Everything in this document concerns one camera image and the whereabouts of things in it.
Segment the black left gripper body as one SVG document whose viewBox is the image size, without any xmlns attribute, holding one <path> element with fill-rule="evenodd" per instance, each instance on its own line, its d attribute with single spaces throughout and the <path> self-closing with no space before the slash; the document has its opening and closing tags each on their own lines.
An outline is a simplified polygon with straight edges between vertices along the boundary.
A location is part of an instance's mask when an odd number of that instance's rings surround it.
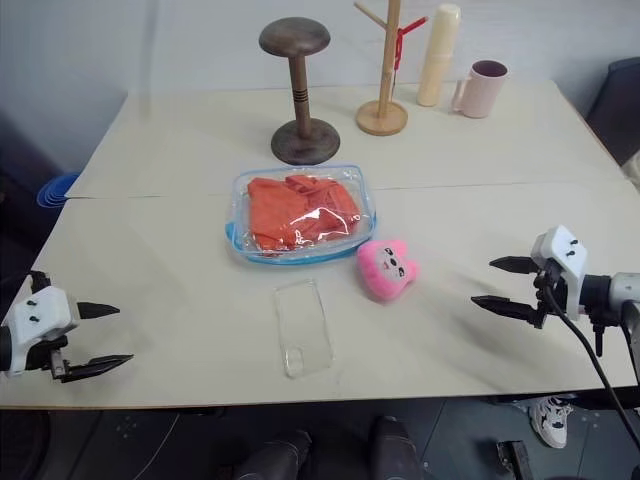
<svg viewBox="0 0 640 480">
<path fill-rule="evenodd" d="M 27 301 L 29 349 L 26 370 L 48 370 L 54 380 L 63 382 L 65 364 L 71 366 L 62 354 L 68 345 L 68 334 L 79 323 L 79 314 L 72 298 L 41 297 Z"/>
</svg>

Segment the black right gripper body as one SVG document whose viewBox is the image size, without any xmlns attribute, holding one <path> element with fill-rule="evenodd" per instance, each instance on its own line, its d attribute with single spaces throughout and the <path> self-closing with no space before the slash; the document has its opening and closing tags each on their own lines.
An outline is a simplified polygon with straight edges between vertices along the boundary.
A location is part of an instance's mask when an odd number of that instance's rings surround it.
<svg viewBox="0 0 640 480">
<path fill-rule="evenodd" d="M 566 299 L 567 285 L 561 277 L 561 266 L 555 260 L 547 260 L 533 281 L 536 288 L 537 307 L 533 314 L 532 325 L 542 329 L 546 317 L 555 315 L 565 325 L 569 325 L 566 315 L 566 307 L 562 306 L 559 299 Z"/>
</svg>

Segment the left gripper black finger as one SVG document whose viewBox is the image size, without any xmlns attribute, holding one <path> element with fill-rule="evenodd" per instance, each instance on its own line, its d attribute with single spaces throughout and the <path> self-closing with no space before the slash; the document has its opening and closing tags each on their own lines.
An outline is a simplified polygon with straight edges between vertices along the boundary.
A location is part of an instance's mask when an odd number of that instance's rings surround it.
<svg viewBox="0 0 640 480">
<path fill-rule="evenodd" d="M 94 358 L 82 365 L 69 366 L 65 364 L 66 370 L 63 375 L 63 382 L 70 383 L 102 375 L 133 358 L 133 354 L 118 354 Z"/>
<path fill-rule="evenodd" d="M 115 306 L 92 302 L 78 302 L 77 309 L 80 319 L 97 319 L 120 312 Z"/>
</svg>

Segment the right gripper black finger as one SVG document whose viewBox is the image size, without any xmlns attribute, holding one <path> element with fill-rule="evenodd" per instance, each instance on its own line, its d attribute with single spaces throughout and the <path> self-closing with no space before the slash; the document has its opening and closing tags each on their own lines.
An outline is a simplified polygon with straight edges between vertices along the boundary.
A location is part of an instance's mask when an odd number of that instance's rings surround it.
<svg viewBox="0 0 640 480">
<path fill-rule="evenodd" d="M 538 271 L 538 265 L 527 256 L 504 256 L 489 262 L 489 265 L 510 273 L 531 274 Z"/>
<path fill-rule="evenodd" d="M 509 298 L 483 295 L 474 296 L 471 301 L 494 314 L 531 323 L 536 315 L 536 310 L 528 304 L 513 302 Z"/>
</svg>

